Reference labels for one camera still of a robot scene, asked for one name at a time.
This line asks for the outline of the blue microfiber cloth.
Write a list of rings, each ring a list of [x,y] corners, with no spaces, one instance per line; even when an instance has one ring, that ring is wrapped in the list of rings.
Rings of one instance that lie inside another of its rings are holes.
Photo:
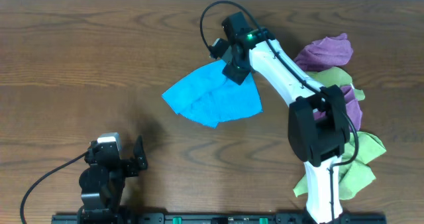
[[[204,65],[166,90],[162,98],[176,114],[212,128],[261,113],[252,74],[238,85],[222,74],[224,67],[221,60]]]

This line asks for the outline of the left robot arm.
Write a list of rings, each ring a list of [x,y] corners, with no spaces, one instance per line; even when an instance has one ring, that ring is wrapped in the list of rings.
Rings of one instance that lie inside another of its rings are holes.
[[[84,160],[89,168],[79,177],[83,206],[77,212],[77,222],[132,223],[130,211],[120,203],[125,180],[148,168],[142,137],[136,139],[133,156],[122,159],[119,134],[102,134],[90,142]]]

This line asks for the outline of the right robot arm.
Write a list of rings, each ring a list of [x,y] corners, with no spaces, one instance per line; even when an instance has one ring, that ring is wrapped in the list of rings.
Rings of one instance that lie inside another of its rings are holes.
[[[258,72],[286,102],[289,143],[307,176],[306,210],[316,223],[334,222],[343,212],[336,165],[350,138],[343,92],[308,76],[273,34],[253,29],[242,13],[227,17],[222,27],[228,38],[220,54],[226,62],[223,74],[241,84],[249,73]]]

